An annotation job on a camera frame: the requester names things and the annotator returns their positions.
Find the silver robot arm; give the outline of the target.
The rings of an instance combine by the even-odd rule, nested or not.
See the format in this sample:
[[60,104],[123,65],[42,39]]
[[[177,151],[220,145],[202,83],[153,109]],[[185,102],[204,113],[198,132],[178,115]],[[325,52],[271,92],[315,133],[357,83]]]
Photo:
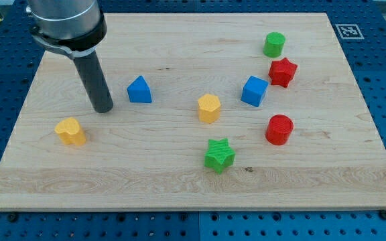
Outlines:
[[97,0],[27,0],[25,12],[35,20],[29,31],[45,50],[71,59],[92,107],[109,112],[113,100],[105,80],[97,45],[107,24]]

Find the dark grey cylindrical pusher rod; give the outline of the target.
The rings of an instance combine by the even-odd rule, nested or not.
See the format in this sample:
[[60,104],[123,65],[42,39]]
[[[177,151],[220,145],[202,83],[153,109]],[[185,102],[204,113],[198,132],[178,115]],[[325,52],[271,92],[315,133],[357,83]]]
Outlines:
[[95,51],[73,60],[93,109],[106,113],[113,108],[113,100]]

